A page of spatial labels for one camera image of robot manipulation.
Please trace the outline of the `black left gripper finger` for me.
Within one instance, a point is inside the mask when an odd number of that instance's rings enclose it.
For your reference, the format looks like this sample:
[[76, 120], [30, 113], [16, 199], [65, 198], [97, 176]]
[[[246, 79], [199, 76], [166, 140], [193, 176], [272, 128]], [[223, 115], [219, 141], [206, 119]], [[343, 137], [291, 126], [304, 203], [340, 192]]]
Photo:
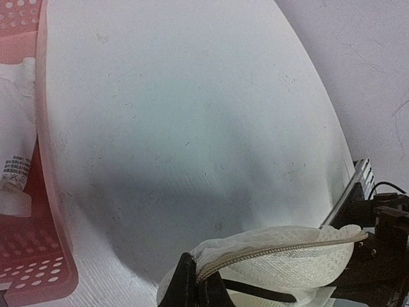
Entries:
[[198, 282], [194, 257], [190, 253], [183, 253], [159, 306], [234, 307], [235, 304], [219, 273]]

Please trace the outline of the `white mesh laundry bag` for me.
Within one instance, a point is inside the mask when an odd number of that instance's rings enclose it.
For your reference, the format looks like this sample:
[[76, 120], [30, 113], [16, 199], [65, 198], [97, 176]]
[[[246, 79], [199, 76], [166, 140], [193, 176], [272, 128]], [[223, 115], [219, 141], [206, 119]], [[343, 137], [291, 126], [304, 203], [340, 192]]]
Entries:
[[339, 230], [273, 226], [206, 240], [190, 254], [199, 281], [219, 273], [229, 281], [292, 295], [292, 306], [333, 306], [332, 282], [345, 270], [355, 243], [367, 237], [354, 224]]

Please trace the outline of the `white garment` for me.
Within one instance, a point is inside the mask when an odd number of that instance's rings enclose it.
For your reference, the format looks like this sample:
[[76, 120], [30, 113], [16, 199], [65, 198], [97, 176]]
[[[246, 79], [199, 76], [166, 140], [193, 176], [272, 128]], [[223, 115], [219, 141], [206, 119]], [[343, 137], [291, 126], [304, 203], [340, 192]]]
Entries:
[[30, 217], [24, 192], [36, 143], [35, 59], [1, 65], [1, 213]]

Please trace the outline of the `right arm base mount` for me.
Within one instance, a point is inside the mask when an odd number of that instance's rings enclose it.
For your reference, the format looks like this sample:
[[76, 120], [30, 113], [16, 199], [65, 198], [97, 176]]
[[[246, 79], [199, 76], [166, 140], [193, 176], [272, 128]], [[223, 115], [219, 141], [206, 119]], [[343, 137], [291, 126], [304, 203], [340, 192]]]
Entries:
[[355, 224], [370, 231], [355, 243], [350, 261], [332, 286], [334, 299], [366, 306], [408, 306], [408, 196], [365, 199], [356, 183], [331, 225]]

